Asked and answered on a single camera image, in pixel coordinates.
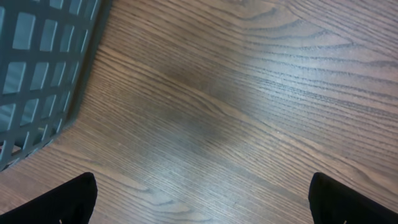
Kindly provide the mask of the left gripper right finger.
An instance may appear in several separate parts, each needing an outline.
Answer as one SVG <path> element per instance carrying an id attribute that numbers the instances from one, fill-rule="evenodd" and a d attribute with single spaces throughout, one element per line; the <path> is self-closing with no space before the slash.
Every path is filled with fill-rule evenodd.
<path id="1" fill-rule="evenodd" d="M 314 173 L 308 192 L 314 224 L 397 224 L 397 213 L 324 173 Z"/>

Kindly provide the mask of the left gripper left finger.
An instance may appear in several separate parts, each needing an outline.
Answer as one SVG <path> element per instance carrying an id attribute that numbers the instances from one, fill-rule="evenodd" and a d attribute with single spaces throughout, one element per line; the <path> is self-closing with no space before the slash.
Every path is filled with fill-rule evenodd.
<path id="1" fill-rule="evenodd" d="M 88 224 L 98 188 L 94 174 L 85 172 L 45 194 L 1 215 L 1 224 Z"/>

